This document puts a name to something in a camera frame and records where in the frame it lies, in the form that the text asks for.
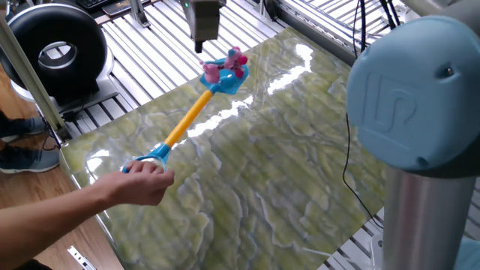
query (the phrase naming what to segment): table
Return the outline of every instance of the table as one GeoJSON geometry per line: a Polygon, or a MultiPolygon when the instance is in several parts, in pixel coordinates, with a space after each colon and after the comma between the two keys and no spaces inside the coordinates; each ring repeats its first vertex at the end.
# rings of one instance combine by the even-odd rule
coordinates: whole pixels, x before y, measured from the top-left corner
{"type": "MultiPolygon", "coordinates": [[[[157,206],[98,215],[126,269],[316,269],[366,221],[344,185],[350,68],[292,28],[250,51],[250,76],[216,94],[169,156],[157,206]]],[[[205,91],[198,79],[61,149],[78,188],[150,152],[205,91]]],[[[352,131],[346,181],[371,212],[386,167],[352,131]]]]}

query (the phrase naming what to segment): pink toy figure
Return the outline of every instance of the pink toy figure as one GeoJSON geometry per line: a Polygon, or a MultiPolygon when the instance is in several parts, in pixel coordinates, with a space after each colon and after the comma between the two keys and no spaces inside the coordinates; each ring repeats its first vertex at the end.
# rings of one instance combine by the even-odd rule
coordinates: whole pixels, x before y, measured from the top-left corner
{"type": "Polygon", "coordinates": [[[234,71],[237,78],[242,78],[244,75],[242,65],[247,64],[247,61],[247,56],[243,55],[240,48],[235,46],[228,51],[228,56],[225,58],[223,64],[215,64],[214,62],[205,63],[203,61],[201,61],[200,64],[205,72],[205,80],[208,83],[218,83],[220,81],[220,70],[223,69],[234,71]]]}
{"type": "Polygon", "coordinates": [[[220,81],[220,65],[218,64],[205,64],[200,62],[205,72],[205,80],[208,83],[218,83],[220,81]]]}

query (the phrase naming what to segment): shoe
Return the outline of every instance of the shoe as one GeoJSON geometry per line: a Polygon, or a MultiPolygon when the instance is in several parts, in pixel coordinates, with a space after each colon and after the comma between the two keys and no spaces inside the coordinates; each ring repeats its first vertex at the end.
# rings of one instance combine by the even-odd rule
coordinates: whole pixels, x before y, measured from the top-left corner
{"type": "Polygon", "coordinates": [[[9,143],[20,135],[35,135],[46,130],[44,120],[41,117],[30,119],[14,119],[10,121],[7,127],[0,127],[0,138],[9,143]]]}
{"type": "Polygon", "coordinates": [[[0,172],[2,173],[42,173],[59,165],[58,151],[34,150],[8,145],[7,147],[7,151],[0,152],[0,172]]]}

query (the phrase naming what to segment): yellow handle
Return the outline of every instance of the yellow handle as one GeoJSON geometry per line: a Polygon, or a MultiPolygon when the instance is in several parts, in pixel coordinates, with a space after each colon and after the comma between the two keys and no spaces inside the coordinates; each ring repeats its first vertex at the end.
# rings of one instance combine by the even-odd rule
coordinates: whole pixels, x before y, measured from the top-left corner
{"type": "Polygon", "coordinates": [[[213,92],[206,90],[203,92],[202,96],[196,101],[196,103],[191,107],[187,112],[187,115],[177,124],[172,133],[166,138],[165,144],[170,148],[180,139],[180,137],[185,133],[190,124],[198,116],[203,107],[210,101],[210,98],[213,97],[213,92]]]}

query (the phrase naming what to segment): wooden floor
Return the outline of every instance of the wooden floor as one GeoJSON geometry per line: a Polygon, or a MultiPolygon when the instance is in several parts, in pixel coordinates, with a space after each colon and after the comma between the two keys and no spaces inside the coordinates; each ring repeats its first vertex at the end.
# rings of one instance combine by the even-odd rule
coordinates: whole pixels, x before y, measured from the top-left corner
{"type": "MultiPolygon", "coordinates": [[[[1,66],[0,110],[10,118],[29,118],[38,115],[33,104],[14,94],[9,79],[1,66]]],[[[14,145],[39,149],[45,139],[45,135],[29,137],[15,142],[14,145]]],[[[53,146],[53,142],[49,141],[48,145],[53,146]]],[[[20,173],[15,175],[0,173],[0,208],[38,202],[73,190],[73,184],[60,168],[44,173],[20,173]]],[[[71,245],[87,257],[98,270],[122,269],[104,232],[94,218],[87,220],[73,232],[57,241],[38,255],[36,259],[55,270],[82,269],[67,252],[71,245]]]]}

